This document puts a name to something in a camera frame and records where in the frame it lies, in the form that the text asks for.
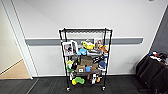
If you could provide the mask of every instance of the white wall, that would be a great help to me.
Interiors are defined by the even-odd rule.
[[[19,47],[19,52],[21,53],[22,59],[25,63],[25,66],[30,74],[30,77],[37,76],[37,72],[35,70],[33,60],[31,59],[31,55],[29,53],[28,46],[25,43],[25,38],[22,33],[21,25],[19,24],[19,20],[17,19],[17,14],[15,13],[15,9],[12,4],[12,0],[1,0],[3,8],[10,20],[10,26],[12,28],[12,32],[15,34],[16,44]]]
[[[22,60],[9,20],[0,2],[0,73]]]
[[[143,37],[141,44],[111,46],[108,74],[134,74],[151,47],[168,0],[13,0],[13,4],[26,39],[58,39],[58,30],[64,27],[107,27],[114,30],[113,37]],[[30,46],[39,76],[65,75],[60,49]]]

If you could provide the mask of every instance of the floor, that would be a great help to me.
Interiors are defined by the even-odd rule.
[[[11,68],[0,74],[0,80],[2,79],[30,79],[23,60],[19,61]]]
[[[139,92],[146,89],[136,76],[107,76],[106,88],[101,86],[70,86],[71,91],[66,92],[66,77],[40,77],[33,80],[0,80],[1,94],[151,94]]]

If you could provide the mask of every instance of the blue item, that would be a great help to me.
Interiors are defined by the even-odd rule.
[[[101,60],[104,60],[105,58],[107,58],[107,56],[95,57],[93,58],[93,63],[99,63]]]
[[[86,54],[87,54],[87,51],[84,48],[80,49],[78,52],[78,55],[86,55]]]
[[[106,68],[106,63],[105,63],[105,61],[100,61],[100,62],[99,62],[99,65],[100,65],[101,67],[103,67],[103,68]]]
[[[90,66],[85,67],[86,72],[90,72]]]
[[[149,55],[149,56],[154,56],[154,54],[153,54],[153,53],[149,53],[148,55]]]

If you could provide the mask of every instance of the toy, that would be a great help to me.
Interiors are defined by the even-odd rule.
[[[154,57],[156,57],[158,53],[157,52],[153,52],[153,54],[154,54]]]
[[[94,46],[95,46],[94,44],[87,44],[86,41],[83,42],[83,47],[84,47],[85,49],[93,49]]]
[[[78,52],[78,55],[86,55],[86,54],[87,54],[87,51],[84,48],[80,49]]]
[[[107,56],[95,57],[93,58],[93,63],[99,63],[101,60],[104,60],[105,58],[107,58]]]
[[[68,65],[68,66],[66,66],[66,69],[69,71],[69,72],[72,72],[72,71],[74,71],[73,69],[71,69],[71,67]]]
[[[71,69],[74,69],[74,70],[76,70],[76,68],[77,68],[77,65],[78,65],[78,62],[77,62],[78,60],[76,60],[76,61],[74,61],[74,63],[72,64],[72,67],[71,67]]]
[[[81,77],[76,77],[76,78],[75,78],[75,82],[80,83],[80,84],[84,84],[84,83],[85,83],[85,80],[82,79]]]
[[[100,82],[100,77],[97,77],[97,80],[96,80],[96,82]]]
[[[108,51],[105,49],[106,46],[99,47],[100,50],[102,50],[105,53],[108,53]]]
[[[72,80],[72,84],[73,84],[73,85],[76,85],[76,84],[77,84],[76,81],[75,81],[75,79]]]
[[[86,72],[90,72],[90,66],[85,67]]]
[[[100,67],[103,67],[104,69],[106,68],[106,63],[105,63],[105,61],[100,61],[99,62],[99,66]]]
[[[93,74],[92,84],[95,84],[95,82],[96,82],[96,74]]]
[[[87,80],[90,80],[90,72],[88,72],[88,75],[87,75]]]
[[[70,73],[70,75],[69,75],[70,80],[72,80],[72,78],[74,77],[73,72],[74,72],[74,71],[72,71],[72,72]]]
[[[69,64],[73,64],[74,63],[74,60],[68,60],[68,61],[65,61],[67,65]]]
[[[104,45],[105,47],[108,47],[108,45]],[[100,45],[99,47],[103,47],[103,45]]]

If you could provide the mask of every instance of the stuffed toy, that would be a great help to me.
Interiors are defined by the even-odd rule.
[[[90,66],[85,67],[86,72],[90,72]]]
[[[105,53],[108,53],[108,51],[105,49],[106,46],[99,47],[100,50],[102,50]]]
[[[100,82],[100,77],[97,77],[96,82]]]
[[[106,68],[106,63],[105,63],[105,61],[100,61],[99,62],[99,66],[100,67],[103,67],[104,69]]]
[[[75,81],[75,79],[72,80],[72,84],[73,84],[73,85],[76,85],[76,84],[77,84],[76,81]]]
[[[78,60],[75,60],[75,61],[74,61],[74,63],[72,64],[72,67],[71,67],[71,69],[74,69],[74,70],[76,70],[76,68],[77,68],[77,65],[78,65]]]
[[[82,79],[81,77],[76,77],[76,78],[75,78],[75,81],[76,81],[77,83],[80,83],[80,84],[84,84],[84,83],[85,83],[85,80]]]
[[[85,49],[93,49],[94,48],[94,44],[88,44],[86,41],[83,42],[83,47]]]
[[[101,60],[104,60],[105,58],[107,58],[107,56],[95,57],[93,58],[93,63],[99,63]]]
[[[67,69],[69,72],[74,71],[74,69],[71,69],[69,65],[68,65],[68,66],[66,66],[66,69]]]
[[[78,55],[86,55],[86,54],[87,54],[87,51],[84,48],[80,49],[78,52]]]
[[[68,60],[68,61],[65,61],[67,65],[69,64],[73,64],[74,63],[74,60]]]
[[[92,84],[95,84],[96,82],[96,74],[93,74],[93,77],[92,77]]]

